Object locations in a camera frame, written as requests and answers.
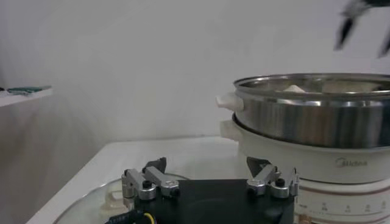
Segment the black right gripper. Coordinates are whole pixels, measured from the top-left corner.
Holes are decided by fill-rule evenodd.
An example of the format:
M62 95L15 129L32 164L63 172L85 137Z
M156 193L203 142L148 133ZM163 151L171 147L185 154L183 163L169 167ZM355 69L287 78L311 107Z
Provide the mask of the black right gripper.
M343 21L336 34L336 42L334 50L341 50L346 41L348 40L354 26L356 25L358 18L366 13L370 7L389 7L390 0L352 0L344 7L341 15ZM378 52L378 58L382 58L388 55L390 48L390 33L387 31L381 48Z

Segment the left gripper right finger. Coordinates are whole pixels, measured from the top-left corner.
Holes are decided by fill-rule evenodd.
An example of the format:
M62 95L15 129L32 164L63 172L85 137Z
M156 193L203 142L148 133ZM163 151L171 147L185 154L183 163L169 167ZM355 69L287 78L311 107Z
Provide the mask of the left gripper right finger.
M295 197L299 192L299 175L295 167L284 172L266 159L247 157L246 163L252 178L246 181L247 189L256 197L270 194L274 198Z

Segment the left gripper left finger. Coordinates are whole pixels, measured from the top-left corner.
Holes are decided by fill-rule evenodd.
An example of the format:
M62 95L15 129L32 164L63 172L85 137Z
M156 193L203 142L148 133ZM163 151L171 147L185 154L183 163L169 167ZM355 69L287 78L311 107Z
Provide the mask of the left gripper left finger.
M126 169L121 176L123 198L135 198L150 201L157 198L159 190L163 197L177 198L180 186L177 180L165 174L167 161L161 157L149 161L139 172L136 169Z

